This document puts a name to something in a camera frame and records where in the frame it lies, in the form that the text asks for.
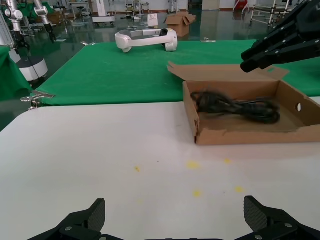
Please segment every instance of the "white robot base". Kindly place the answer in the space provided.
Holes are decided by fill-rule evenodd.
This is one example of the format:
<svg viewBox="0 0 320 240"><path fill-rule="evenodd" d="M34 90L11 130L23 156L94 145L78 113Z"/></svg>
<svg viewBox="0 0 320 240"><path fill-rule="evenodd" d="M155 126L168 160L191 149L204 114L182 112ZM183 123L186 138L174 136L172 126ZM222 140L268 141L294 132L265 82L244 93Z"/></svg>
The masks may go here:
<svg viewBox="0 0 320 240"><path fill-rule="evenodd" d="M48 72L46 61L40 56L22 57L16 64L28 82L42 78Z"/></svg>
<svg viewBox="0 0 320 240"><path fill-rule="evenodd" d="M116 21L116 16L93 16L94 23L113 23Z"/></svg>

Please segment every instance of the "red object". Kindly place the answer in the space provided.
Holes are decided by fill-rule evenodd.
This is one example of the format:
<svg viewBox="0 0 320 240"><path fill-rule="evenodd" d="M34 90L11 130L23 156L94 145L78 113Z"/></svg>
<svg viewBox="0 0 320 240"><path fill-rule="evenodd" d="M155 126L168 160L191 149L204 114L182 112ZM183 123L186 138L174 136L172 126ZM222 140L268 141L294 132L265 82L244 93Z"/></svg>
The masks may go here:
<svg viewBox="0 0 320 240"><path fill-rule="evenodd" d="M234 9L236 10L242 10L245 8L245 6L248 4L248 0L235 0L235 3L234 3L236 6Z"/></svg>

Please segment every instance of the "vr headset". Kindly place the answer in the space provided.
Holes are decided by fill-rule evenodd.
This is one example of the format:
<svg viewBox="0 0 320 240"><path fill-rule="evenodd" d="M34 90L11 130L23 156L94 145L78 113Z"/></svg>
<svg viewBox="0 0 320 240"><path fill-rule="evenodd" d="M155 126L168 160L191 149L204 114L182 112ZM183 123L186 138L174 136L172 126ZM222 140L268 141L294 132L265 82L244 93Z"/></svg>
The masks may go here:
<svg viewBox="0 0 320 240"><path fill-rule="evenodd" d="M159 36L132 40L132 38L136 37L153 35ZM144 29L138 31L121 30L115 34L115 42L117 47L122 49L124 53L129 52L132 47L142 47L156 44L162 44L167 52L174 52L178 46L178 37L176 31L170 28Z"/></svg>

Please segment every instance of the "white tabletop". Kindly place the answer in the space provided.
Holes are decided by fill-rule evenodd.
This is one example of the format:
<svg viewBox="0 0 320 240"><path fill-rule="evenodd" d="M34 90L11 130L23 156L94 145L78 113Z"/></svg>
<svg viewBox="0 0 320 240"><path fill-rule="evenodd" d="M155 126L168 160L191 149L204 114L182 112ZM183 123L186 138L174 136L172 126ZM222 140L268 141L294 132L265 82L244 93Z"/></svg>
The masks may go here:
<svg viewBox="0 0 320 240"><path fill-rule="evenodd" d="M1 239L29 239L105 198L124 240L251 233L243 199L320 229L320 143L198 146L182 102L43 107L0 133Z"/></svg>

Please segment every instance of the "green mat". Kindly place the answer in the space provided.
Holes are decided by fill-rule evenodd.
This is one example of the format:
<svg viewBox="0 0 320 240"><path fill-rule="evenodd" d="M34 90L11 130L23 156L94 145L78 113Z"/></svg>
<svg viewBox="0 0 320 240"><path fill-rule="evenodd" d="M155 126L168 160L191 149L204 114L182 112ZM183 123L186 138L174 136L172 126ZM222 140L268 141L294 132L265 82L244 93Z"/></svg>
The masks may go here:
<svg viewBox="0 0 320 240"><path fill-rule="evenodd" d="M85 46L37 90L53 106L178 102L182 80L167 70L175 64L240 64L241 53L254 41L181 41L176 52L161 45L135 47L123 53L116 43ZM309 96L320 96L320 59L281 65L285 80Z"/></svg>
<svg viewBox="0 0 320 240"><path fill-rule="evenodd" d="M9 50L6 46L0 46L0 101L19 96L18 92L21 90L32 90L18 66L12 61Z"/></svg>

